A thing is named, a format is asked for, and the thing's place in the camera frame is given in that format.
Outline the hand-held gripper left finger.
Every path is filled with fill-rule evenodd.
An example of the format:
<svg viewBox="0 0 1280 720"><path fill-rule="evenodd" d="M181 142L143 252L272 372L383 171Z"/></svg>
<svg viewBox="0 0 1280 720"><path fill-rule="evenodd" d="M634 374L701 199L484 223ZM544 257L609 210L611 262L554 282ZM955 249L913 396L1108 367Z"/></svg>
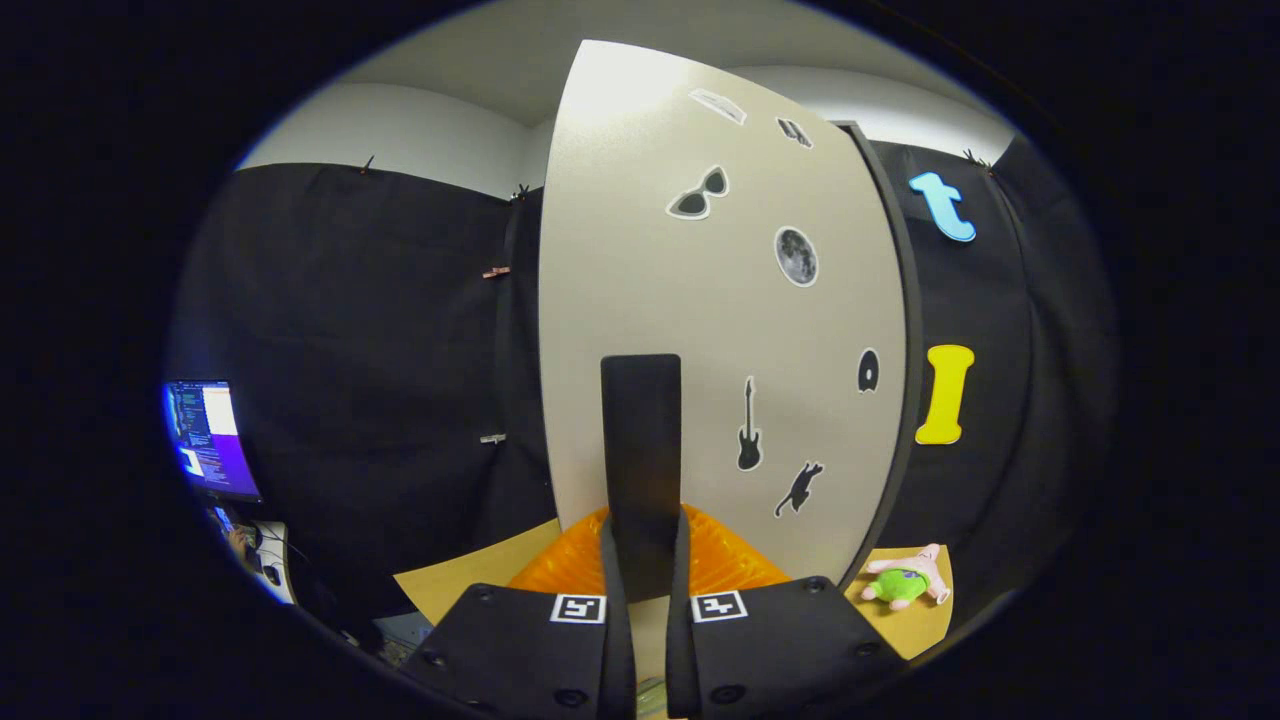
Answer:
<svg viewBox="0 0 1280 720"><path fill-rule="evenodd" d="M511 583L468 585L399 674L488 719L636 717L611 510L576 523Z"/></svg>

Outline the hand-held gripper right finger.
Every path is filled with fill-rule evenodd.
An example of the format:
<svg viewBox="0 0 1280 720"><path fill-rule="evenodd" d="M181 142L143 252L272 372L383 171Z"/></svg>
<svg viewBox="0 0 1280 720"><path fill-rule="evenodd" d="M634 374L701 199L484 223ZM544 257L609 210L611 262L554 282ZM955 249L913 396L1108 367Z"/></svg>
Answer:
<svg viewBox="0 0 1280 720"><path fill-rule="evenodd" d="M826 577L692 592L692 528L675 537L666 707L686 719L833 719L908 661Z"/></svg>

